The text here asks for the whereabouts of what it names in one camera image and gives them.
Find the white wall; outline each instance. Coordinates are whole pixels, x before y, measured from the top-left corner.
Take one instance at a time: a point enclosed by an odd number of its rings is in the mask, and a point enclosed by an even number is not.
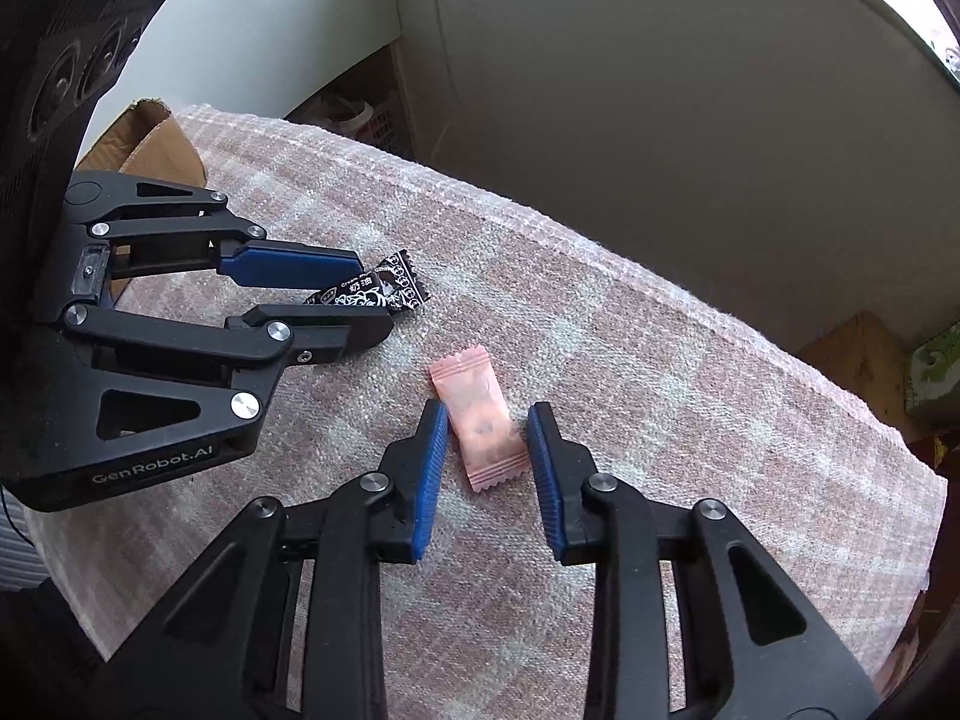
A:
[[[788,349],[960,319],[960,94],[861,0],[397,0],[421,153]]]
[[[285,116],[399,34],[395,0],[167,0],[80,153],[136,98]]]

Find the wire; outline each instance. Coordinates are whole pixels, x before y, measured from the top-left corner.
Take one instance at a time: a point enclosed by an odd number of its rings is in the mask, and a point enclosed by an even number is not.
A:
[[[23,533],[20,528],[17,528],[16,525],[13,524],[13,518],[10,516],[10,510],[7,508],[7,492],[3,489],[3,485],[0,485],[0,501],[3,501],[3,513],[6,514],[7,522],[10,524],[10,527],[13,528],[13,533],[16,533],[18,536],[20,536],[23,541],[26,541],[28,544],[30,544],[30,546],[34,546],[34,543],[27,538],[25,533]]]
[[[460,108],[460,92],[457,90],[457,84],[453,79],[453,66],[450,64],[450,48],[446,42],[446,30],[443,28],[443,14],[440,13],[440,0],[433,0],[433,12],[437,20],[437,33],[440,37],[440,53],[443,55],[443,73],[445,74],[446,85],[450,90],[450,97],[453,98],[453,112],[450,118],[446,120],[443,128],[440,129],[440,135],[437,136],[433,148],[430,150],[428,165],[436,165],[437,154],[440,153],[440,144],[446,137],[448,130],[453,125],[453,117],[456,116]]]

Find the brown cardboard flap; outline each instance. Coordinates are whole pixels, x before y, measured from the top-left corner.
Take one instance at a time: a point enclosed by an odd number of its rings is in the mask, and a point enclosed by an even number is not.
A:
[[[133,103],[77,163],[77,170],[113,170],[191,187],[206,186],[200,154],[162,100]],[[115,251],[128,253],[130,247]],[[127,283],[128,279],[110,282],[114,299]]]
[[[931,434],[928,424],[904,410],[906,352],[876,314],[855,314],[797,357],[863,400],[883,424],[898,429],[906,443]]]
[[[206,185],[206,170],[200,154],[186,139],[172,116],[144,136],[140,145],[123,162],[120,172],[191,187]]]

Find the pink candy wrapper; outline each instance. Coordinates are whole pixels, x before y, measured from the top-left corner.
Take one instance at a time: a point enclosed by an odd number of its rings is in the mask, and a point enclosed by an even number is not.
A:
[[[527,445],[510,419],[490,356],[474,346],[429,367],[450,413],[474,493],[520,476],[530,467]]]

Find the black candy wrapper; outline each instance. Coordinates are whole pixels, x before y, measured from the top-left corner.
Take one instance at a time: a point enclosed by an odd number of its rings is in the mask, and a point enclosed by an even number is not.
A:
[[[391,314],[413,311],[430,299],[410,262],[407,250],[391,254],[372,271],[339,287],[313,293],[304,303],[338,306],[386,306]]]

